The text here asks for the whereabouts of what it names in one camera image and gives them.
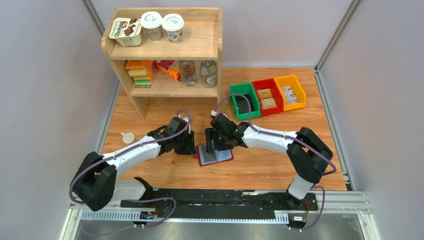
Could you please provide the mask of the red leather card holder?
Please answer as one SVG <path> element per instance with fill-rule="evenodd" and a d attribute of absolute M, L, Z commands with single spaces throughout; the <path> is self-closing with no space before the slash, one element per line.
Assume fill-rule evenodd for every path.
<path fill-rule="evenodd" d="M 200 167 L 231 161 L 234 159 L 234 155 L 230 149 L 222 151 L 213 149 L 212 152 L 207 152 L 206 144 L 198 145 L 195 149 L 196 155 L 194 158 L 198 160 Z"/>

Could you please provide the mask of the dark credit card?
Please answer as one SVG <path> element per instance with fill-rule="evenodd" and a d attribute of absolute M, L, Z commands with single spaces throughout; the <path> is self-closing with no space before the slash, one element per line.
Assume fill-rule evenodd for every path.
<path fill-rule="evenodd" d="M 238 107 L 237 112 L 239 114 L 248 113 L 249 112 L 249 107 L 248 106 L 250 106 L 250 111 L 251 112 L 253 112 L 255 110 L 255 106 L 252 103 L 252 100 L 250 98 L 250 95 L 249 94 L 244 94 L 244 96 L 246 97 L 247 101 L 243 97 L 241 97 L 239 95 L 237 95 L 237 96 L 234 97 L 235 98 L 235 101 L 236 101 L 236 105 Z"/>

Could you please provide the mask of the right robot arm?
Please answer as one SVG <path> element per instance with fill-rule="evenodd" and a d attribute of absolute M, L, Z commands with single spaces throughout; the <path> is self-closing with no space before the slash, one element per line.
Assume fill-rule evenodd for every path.
<path fill-rule="evenodd" d="M 225 114 L 211 117 L 205 129 L 206 151 L 226 151 L 235 147 L 260 148 L 287 156 L 296 175 L 285 195 L 286 205 L 299 209 L 306 201 L 308 191 L 322 177 L 333 174 L 337 168 L 332 163 L 333 151 L 310 129 L 278 131 L 259 127 L 250 121 L 236 124 Z"/>

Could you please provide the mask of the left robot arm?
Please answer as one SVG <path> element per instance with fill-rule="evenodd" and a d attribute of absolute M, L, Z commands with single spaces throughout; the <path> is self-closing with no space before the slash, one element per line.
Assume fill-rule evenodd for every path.
<path fill-rule="evenodd" d="M 177 155 L 196 153 L 191 117 L 173 117 L 169 124 L 147 133 L 141 140 L 104 155 L 88 153 L 69 186 L 74 203 L 85 204 L 92 211 L 103 209 L 109 202 L 134 200 L 140 207 L 153 201 L 151 191 L 140 181 L 131 185 L 130 194 L 119 196 L 118 178 L 136 165 L 174 151 Z"/>

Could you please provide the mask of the green plastic bin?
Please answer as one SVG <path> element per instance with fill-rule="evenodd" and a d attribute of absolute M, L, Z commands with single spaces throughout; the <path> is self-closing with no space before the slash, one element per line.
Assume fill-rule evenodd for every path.
<path fill-rule="evenodd" d="M 260 101 L 256 95 L 255 89 L 251 82 L 232 84 L 229 86 L 229 91 L 231 94 L 250 95 L 250 99 L 255 108 L 254 111 L 251 111 L 251 118 L 257 118 L 261 116 Z M 234 105 L 234 113 L 236 115 L 236 119 L 238 121 L 247 120 L 249 118 L 249 113 L 243 113 L 243 114 L 238 113 L 238 107 L 236 104 L 235 96 L 231 97 L 231 101 L 233 102 L 233 105 Z"/>

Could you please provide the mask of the small clear squeeze bottle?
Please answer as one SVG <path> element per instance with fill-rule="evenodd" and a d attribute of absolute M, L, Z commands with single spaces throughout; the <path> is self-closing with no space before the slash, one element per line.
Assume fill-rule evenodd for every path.
<path fill-rule="evenodd" d="M 130 145 L 139 141 L 139 139 L 132 132 L 121 132 L 120 135 L 122 136 L 122 142 L 126 145 Z"/>

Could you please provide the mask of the cardboard pieces in red bin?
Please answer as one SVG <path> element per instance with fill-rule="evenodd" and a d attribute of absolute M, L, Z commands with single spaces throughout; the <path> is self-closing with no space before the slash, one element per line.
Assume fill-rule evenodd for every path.
<path fill-rule="evenodd" d="M 259 97 L 261 108 L 263 110 L 277 107 L 277 103 L 274 100 L 274 97 L 270 88 L 258 89 L 257 95 Z"/>

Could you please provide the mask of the orange snack box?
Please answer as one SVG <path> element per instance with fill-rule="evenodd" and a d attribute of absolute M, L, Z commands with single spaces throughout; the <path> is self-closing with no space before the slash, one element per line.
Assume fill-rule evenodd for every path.
<path fill-rule="evenodd" d="M 160 72 L 181 82 L 180 63 L 178 60 L 154 60 L 153 66 Z"/>

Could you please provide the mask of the left clear glass bottle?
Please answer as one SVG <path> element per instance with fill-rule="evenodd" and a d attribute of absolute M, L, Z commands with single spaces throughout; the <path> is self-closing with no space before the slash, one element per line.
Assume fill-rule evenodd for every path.
<path fill-rule="evenodd" d="M 197 83 L 196 64 L 193 60 L 180 60 L 179 70 L 181 82 L 186 87 L 193 87 Z"/>

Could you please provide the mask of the clear glass bottle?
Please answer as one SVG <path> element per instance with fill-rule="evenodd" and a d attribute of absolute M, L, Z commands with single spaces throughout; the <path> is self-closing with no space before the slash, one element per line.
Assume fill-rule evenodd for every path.
<path fill-rule="evenodd" d="M 213 88 L 217 84 L 217 63 L 215 60 L 203 60 L 200 63 L 201 81 L 206 88 Z"/>
<path fill-rule="evenodd" d="M 186 87 L 193 87 L 197 83 L 196 64 L 193 60 L 180 60 L 179 70 L 181 82 Z"/>

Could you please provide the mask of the right clear glass bottle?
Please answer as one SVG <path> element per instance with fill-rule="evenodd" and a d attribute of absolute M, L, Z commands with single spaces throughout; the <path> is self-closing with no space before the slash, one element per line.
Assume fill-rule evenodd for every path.
<path fill-rule="evenodd" d="M 206 88 L 213 88 L 217 84 L 217 63 L 215 60 L 203 60 L 200 63 L 201 81 Z"/>

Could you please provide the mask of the red plastic bin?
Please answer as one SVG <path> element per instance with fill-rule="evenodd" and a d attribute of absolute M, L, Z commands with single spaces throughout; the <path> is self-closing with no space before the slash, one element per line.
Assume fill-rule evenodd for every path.
<path fill-rule="evenodd" d="M 283 97 L 274 78 L 252 81 L 252 86 L 259 99 L 261 116 L 284 111 Z"/>

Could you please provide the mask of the white packet in yellow bin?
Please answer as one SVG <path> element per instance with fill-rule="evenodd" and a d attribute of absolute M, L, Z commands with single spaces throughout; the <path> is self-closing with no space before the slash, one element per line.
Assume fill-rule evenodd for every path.
<path fill-rule="evenodd" d="M 294 90 L 290 86 L 282 87 L 281 91 L 284 95 L 286 105 L 297 104 L 299 102 Z"/>

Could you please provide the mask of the wooden two-tier shelf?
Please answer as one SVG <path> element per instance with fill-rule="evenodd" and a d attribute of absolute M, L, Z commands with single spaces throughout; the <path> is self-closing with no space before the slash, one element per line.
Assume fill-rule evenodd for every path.
<path fill-rule="evenodd" d="M 171 43 L 167 35 L 161 40 L 149 39 L 143 32 L 138 46 L 124 47 L 109 37 L 116 18 L 139 19 L 149 11 L 162 17 L 179 14 L 185 25 L 181 43 Z M 223 9 L 221 7 L 123 7 L 112 13 L 101 38 L 101 48 L 114 70 L 131 103 L 142 119 L 146 118 L 150 98 L 215 98 L 221 99 Z M 158 70 L 154 71 L 151 88 L 138 88 L 125 69 L 128 60 L 193 60 L 196 73 L 201 61 L 214 60 L 217 64 L 217 85 L 206 88 L 202 83 L 186 87 Z"/>

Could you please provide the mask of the yellow plastic bin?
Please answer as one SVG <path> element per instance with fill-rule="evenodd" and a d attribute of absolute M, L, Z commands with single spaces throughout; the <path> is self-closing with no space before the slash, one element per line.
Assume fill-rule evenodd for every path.
<path fill-rule="evenodd" d="M 274 81 L 282 95 L 284 112 L 306 107 L 307 95 L 295 74 L 275 77 Z"/>

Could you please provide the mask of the right white-lidded paper cup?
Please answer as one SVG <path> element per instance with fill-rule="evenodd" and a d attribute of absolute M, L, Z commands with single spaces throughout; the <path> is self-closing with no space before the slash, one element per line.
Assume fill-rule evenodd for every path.
<path fill-rule="evenodd" d="M 184 19 L 177 13 L 167 14 L 162 19 L 162 28 L 166 31 L 169 41 L 174 44 L 183 40 L 184 26 Z"/>

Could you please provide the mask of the white-lidded paper cup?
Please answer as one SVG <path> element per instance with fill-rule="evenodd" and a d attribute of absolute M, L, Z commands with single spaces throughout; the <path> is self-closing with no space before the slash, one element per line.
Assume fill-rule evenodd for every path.
<path fill-rule="evenodd" d="M 169 41 L 174 44 L 183 40 L 184 26 L 184 19 L 177 13 L 167 14 L 162 19 L 162 28 L 166 31 Z"/>
<path fill-rule="evenodd" d="M 146 29 L 152 41 L 159 41 L 163 37 L 162 16 L 156 11 L 147 11 L 141 16 L 141 25 Z"/>

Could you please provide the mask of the Chobani yogurt tub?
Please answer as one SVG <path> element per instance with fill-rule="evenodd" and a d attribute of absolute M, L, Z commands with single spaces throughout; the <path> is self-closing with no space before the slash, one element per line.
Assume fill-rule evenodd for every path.
<path fill-rule="evenodd" d="M 141 20 L 138 18 L 115 18 L 108 37 L 123 47 L 140 45 L 143 38 Z"/>

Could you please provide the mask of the left white-lidded paper cup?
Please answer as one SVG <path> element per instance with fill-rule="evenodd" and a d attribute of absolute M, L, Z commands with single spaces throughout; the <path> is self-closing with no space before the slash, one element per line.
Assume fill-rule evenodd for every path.
<path fill-rule="evenodd" d="M 141 25 L 146 29 L 152 41 L 159 41 L 163 37 L 162 16 L 156 11 L 147 11 L 141 16 Z"/>

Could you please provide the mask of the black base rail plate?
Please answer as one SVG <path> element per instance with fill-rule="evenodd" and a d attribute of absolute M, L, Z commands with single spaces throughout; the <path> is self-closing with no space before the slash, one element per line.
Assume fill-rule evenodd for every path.
<path fill-rule="evenodd" d="M 271 220 L 277 211 L 299 211 L 305 216 L 319 210 L 314 193 L 304 200 L 291 198 L 285 191 L 153 188 L 142 197 L 149 203 L 123 200 L 123 208 L 152 208 L 158 217 L 168 214 L 178 219 Z"/>

